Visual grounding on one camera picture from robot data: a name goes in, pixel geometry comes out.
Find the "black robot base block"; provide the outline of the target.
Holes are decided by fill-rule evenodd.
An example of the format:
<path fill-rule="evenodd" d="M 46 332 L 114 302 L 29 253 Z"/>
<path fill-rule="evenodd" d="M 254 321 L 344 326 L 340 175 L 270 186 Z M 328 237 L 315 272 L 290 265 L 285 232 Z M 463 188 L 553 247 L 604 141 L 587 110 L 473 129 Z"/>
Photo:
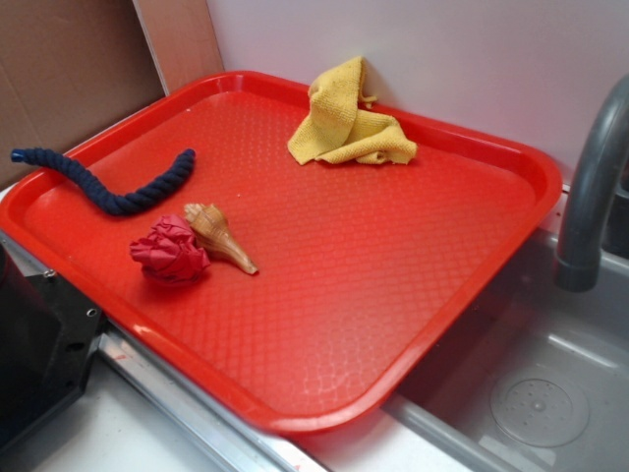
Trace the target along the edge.
<path fill-rule="evenodd" d="M 60 274 L 24 275 L 1 250 L 1 449 L 77 401 L 105 325 Z"/>

